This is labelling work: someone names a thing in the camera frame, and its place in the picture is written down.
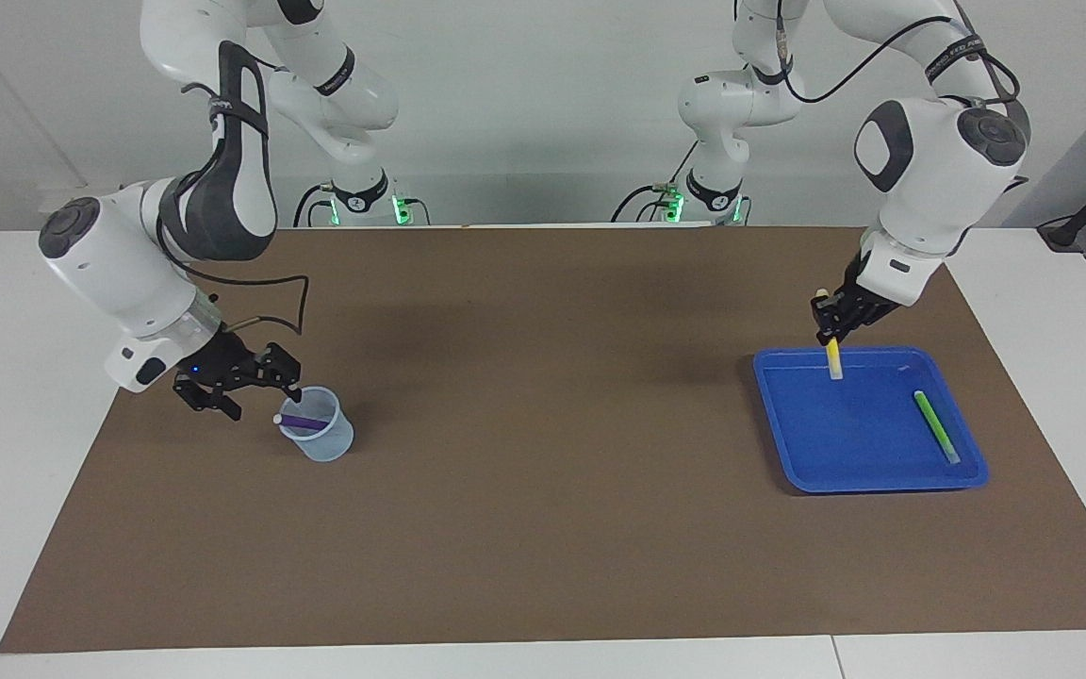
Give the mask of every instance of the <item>blue tray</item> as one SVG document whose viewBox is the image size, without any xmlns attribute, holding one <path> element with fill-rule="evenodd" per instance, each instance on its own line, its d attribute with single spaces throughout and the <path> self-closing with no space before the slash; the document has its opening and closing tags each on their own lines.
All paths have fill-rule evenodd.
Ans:
<svg viewBox="0 0 1086 679">
<path fill-rule="evenodd" d="M 910 347 L 845 348 L 845 379 L 828 377 L 823 349 L 769 349 L 754 369 L 790 482 L 807 493 L 973 489 L 987 463 L 926 353 Z M 919 411 L 924 391 L 954 442 L 949 464 Z"/>
</svg>

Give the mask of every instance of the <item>brown table mat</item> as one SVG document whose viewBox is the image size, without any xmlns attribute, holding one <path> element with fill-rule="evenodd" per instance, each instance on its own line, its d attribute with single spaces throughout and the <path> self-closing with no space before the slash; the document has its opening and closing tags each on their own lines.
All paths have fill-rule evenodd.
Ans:
<svg viewBox="0 0 1086 679">
<path fill-rule="evenodd" d="M 354 422 L 311 463 L 121 392 L 0 652 L 1086 628 L 1086 511 L 944 269 L 854 336 L 947 376 L 990 482 L 809 496 L 752 355 L 813 343 L 853 229 L 280 232 L 279 340 Z M 216 289 L 229 318 L 296 289 Z M 87 369 L 96 369 L 88 357 Z"/>
</svg>

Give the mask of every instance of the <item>white table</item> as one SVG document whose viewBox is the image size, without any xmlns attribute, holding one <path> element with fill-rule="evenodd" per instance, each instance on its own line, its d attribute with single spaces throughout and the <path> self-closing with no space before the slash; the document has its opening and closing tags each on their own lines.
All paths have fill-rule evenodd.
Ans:
<svg viewBox="0 0 1086 679">
<path fill-rule="evenodd" d="M 0 232 L 0 638 L 116 391 L 98 365 L 115 326 L 35 238 Z M 974 231 L 948 266 L 1086 503 L 1086 262 L 1032 231 Z M 1070 679 L 1086 632 L 25 654 L 0 676 Z"/>
</svg>

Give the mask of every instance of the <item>light blue cup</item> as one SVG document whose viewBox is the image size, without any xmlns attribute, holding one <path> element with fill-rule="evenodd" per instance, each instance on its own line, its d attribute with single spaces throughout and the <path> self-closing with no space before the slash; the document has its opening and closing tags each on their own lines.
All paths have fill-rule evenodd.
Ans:
<svg viewBox="0 0 1086 679">
<path fill-rule="evenodd" d="M 334 392 L 325 387 L 305 387 L 301 390 L 301 403 L 283 401 L 279 414 L 328 422 L 320 431 L 301 429 L 298 426 L 279 425 L 283 436 L 296 443 L 311 461 L 336 461 L 354 443 L 354 427 L 341 412 L 341 403 Z"/>
</svg>

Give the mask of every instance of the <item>marker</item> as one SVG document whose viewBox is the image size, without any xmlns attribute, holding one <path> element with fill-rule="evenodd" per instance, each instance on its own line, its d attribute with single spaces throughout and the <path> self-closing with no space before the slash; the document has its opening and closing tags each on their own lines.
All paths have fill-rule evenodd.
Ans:
<svg viewBox="0 0 1086 679">
<path fill-rule="evenodd" d="M 828 297 L 828 289 L 818 289 L 816 297 Z M 845 366 L 841 365 L 841 343 L 832 337 L 824 345 L 824 351 L 828 352 L 828 375 L 834 382 L 839 382 L 845 379 Z"/>
<path fill-rule="evenodd" d="M 936 436 L 936 442 L 940 445 L 940 450 L 945 452 L 945 460 L 948 460 L 949 464 L 960 464 L 961 458 L 958 456 L 958 451 L 954 450 L 954 442 L 949 441 L 949 435 L 945 432 L 945 426 L 940 426 L 940 420 L 936 417 L 936 411 L 933 410 L 932 404 L 927 403 L 927 397 L 924 395 L 924 391 L 917 391 L 912 395 L 917 399 L 917 405 L 921 408 L 924 420 L 927 422 L 927 428 L 933 430 L 933 436 Z"/>
<path fill-rule="evenodd" d="M 329 428 L 328 422 L 296 417 L 294 414 L 276 414 L 275 424 L 279 426 L 294 426 L 296 429 L 310 429 L 313 431 L 324 431 Z"/>
</svg>

